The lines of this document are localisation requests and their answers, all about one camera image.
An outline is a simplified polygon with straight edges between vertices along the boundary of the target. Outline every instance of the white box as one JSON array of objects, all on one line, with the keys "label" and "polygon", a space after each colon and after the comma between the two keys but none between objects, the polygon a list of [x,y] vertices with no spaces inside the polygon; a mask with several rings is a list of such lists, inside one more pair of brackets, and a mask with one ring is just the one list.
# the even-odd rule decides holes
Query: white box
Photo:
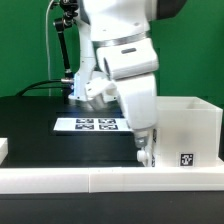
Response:
[{"label": "white box", "polygon": [[7,138],[0,138],[0,164],[3,162],[8,154]]},{"label": "white box", "polygon": [[158,115],[155,167],[221,164],[222,109],[197,97],[158,97]]}]

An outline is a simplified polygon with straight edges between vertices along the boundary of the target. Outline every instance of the white platform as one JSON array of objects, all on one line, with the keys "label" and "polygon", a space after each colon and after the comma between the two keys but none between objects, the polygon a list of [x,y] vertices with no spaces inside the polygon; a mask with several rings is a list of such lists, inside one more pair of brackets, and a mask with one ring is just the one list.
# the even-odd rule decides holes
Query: white platform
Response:
[{"label": "white platform", "polygon": [[215,190],[224,190],[224,166],[0,170],[0,194]]}]

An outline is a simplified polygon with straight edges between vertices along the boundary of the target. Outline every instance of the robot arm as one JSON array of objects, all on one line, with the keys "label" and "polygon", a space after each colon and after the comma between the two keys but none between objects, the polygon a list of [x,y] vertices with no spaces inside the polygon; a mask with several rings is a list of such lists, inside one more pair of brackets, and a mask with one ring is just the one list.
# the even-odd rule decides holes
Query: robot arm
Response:
[{"label": "robot arm", "polygon": [[156,124],[158,58],[148,21],[173,16],[186,0],[83,0],[98,65],[118,91],[118,101],[138,148]]}]

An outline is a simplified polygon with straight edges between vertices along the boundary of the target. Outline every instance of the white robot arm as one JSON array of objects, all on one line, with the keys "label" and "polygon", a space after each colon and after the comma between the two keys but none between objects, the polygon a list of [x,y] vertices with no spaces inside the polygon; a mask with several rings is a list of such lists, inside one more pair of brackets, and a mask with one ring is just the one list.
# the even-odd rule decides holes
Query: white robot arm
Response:
[{"label": "white robot arm", "polygon": [[[150,129],[157,122],[153,71],[159,65],[150,38],[149,21],[174,16],[185,2],[60,0],[65,13],[63,19],[55,23],[59,35],[79,15],[76,22],[81,39],[81,63],[74,78],[74,99],[89,101],[94,108],[102,108],[114,99],[116,92],[115,98],[133,130],[138,148],[147,145]],[[94,71],[95,64],[101,72]]]},{"label": "white robot arm", "polygon": [[[185,1],[83,0],[98,65],[108,75],[108,83],[117,89],[118,102],[138,148],[147,145],[149,130],[157,121],[156,83],[152,72],[159,65],[148,21],[157,19],[159,14],[161,17],[175,14]],[[87,87],[89,98],[99,94],[96,88]]]}]

